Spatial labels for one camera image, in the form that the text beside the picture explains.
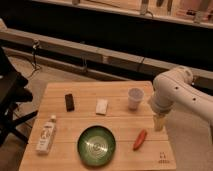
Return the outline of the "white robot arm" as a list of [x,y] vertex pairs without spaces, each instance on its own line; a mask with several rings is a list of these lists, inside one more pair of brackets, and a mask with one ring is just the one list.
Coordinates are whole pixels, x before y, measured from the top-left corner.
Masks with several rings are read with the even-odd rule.
[[213,96],[191,86],[193,73],[188,67],[178,66],[157,75],[153,80],[154,93],[149,104],[154,115],[154,129],[161,131],[174,103],[179,103],[213,127]]

